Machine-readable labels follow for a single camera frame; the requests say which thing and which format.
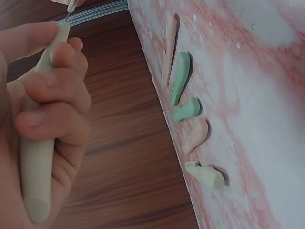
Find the white handle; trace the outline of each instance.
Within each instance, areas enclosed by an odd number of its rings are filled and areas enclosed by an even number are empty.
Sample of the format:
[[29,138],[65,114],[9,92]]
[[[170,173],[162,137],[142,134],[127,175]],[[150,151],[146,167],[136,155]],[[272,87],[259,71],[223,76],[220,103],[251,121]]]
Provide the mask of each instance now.
[[[58,32],[52,43],[44,50],[36,72],[53,69],[51,51],[59,42],[67,42],[70,26],[59,24]],[[39,104],[28,98],[27,110],[39,107]],[[22,194],[25,208],[34,223],[43,223],[51,210],[51,173],[54,152],[54,139],[30,141],[21,139],[20,173]]]

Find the wood grain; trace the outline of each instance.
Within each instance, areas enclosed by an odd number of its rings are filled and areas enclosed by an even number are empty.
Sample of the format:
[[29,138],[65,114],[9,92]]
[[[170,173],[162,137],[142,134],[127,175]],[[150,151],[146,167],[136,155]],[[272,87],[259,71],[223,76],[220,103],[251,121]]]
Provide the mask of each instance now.
[[[197,229],[179,162],[127,11],[71,30],[93,104],[80,173],[54,229]],[[10,80],[38,56],[9,67]]]

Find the clay sculpting tool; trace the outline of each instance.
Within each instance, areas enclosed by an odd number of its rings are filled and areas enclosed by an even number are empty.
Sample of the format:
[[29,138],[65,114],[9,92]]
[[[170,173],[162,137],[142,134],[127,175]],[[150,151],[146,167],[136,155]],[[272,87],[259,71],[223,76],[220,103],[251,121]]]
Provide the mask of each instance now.
[[168,86],[172,71],[173,53],[175,49],[177,20],[170,15],[166,24],[166,50],[163,51],[162,84]]
[[190,73],[191,58],[186,52],[181,52],[178,55],[178,63],[176,70],[176,78],[173,83],[172,94],[170,98],[170,103],[172,106],[177,106],[183,92],[185,83],[187,81],[188,75]]
[[[72,0],[68,12],[74,11],[77,1]],[[51,44],[45,48],[35,68],[36,72],[53,69],[51,51],[60,42],[67,42],[70,25],[61,23]],[[38,108],[40,104],[27,98],[27,110]],[[29,218],[34,223],[43,223],[51,210],[51,174],[55,139],[30,141],[21,138],[20,176],[22,195]]]
[[186,104],[177,107],[173,113],[173,120],[175,122],[180,122],[183,119],[194,118],[199,115],[200,108],[199,99],[192,97]]

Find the finger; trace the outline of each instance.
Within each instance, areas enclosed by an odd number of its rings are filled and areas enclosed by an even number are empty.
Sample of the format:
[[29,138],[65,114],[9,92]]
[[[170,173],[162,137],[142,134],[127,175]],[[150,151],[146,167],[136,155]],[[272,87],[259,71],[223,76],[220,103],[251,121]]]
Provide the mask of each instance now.
[[48,46],[58,30],[57,23],[25,24],[0,31],[0,50],[7,64],[33,55]]
[[55,68],[75,70],[81,79],[84,79],[88,69],[88,62],[84,54],[64,42],[59,43],[52,50],[51,61]]
[[[68,40],[68,44],[71,45],[72,48],[79,50],[79,51],[81,51],[82,47],[83,47],[81,39],[79,39],[77,37],[70,38]],[[35,67],[32,68],[31,70],[29,70],[27,73],[25,73],[21,77],[19,77],[18,80],[20,80],[21,82],[24,83],[25,80],[28,78],[28,76],[31,75],[34,71],[35,71]]]
[[80,38],[73,37],[68,40],[68,44],[71,45],[71,47],[75,48],[78,51],[81,51],[83,48],[83,43]]
[[24,83],[28,97],[37,103],[66,102],[79,113],[87,113],[92,100],[84,81],[67,68],[33,73]]
[[45,104],[19,113],[15,126],[19,135],[28,140],[57,138],[72,146],[85,145],[89,131],[84,117],[63,102]]

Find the pink marble surface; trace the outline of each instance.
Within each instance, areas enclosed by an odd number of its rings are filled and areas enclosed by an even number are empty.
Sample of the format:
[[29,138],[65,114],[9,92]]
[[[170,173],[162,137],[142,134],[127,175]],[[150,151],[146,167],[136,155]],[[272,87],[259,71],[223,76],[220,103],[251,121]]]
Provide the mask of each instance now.
[[[128,0],[201,229],[305,225],[305,1]],[[161,84],[167,16],[180,17],[170,86]],[[184,155],[199,118],[174,123],[169,104],[179,52],[194,68],[180,104],[196,96],[212,133]],[[225,171],[214,191],[186,173],[198,160]]]

